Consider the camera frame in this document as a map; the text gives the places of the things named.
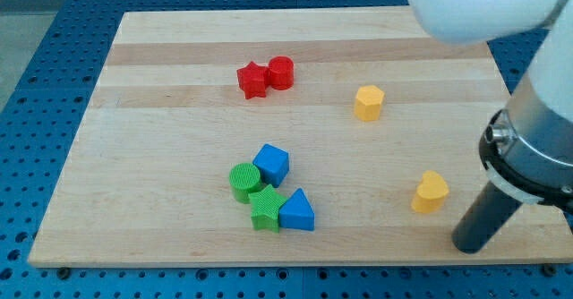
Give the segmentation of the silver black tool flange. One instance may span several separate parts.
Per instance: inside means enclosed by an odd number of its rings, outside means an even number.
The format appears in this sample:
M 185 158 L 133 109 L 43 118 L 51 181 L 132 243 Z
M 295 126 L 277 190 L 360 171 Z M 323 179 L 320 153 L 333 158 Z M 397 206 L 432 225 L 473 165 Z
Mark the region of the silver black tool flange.
M 572 212 L 572 104 L 524 76 L 486 126 L 480 159 L 490 182 L 526 204 Z

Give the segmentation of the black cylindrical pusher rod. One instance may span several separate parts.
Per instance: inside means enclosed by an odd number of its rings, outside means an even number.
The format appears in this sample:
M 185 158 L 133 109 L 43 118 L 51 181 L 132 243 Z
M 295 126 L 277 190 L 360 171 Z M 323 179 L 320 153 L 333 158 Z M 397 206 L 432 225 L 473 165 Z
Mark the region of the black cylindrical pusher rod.
M 481 251 L 522 205 L 493 183 L 487 183 L 454 228 L 452 243 L 464 253 Z

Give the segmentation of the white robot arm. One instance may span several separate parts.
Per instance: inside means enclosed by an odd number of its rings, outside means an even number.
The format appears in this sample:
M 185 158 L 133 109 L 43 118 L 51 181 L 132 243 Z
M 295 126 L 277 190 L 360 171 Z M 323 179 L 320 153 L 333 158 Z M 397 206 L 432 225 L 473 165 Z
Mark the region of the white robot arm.
M 449 44 L 548 34 L 509 101 L 488 123 L 479 156 L 489 179 L 451 239 L 479 252 L 524 204 L 572 211 L 572 0 L 408 0 L 422 28 Z

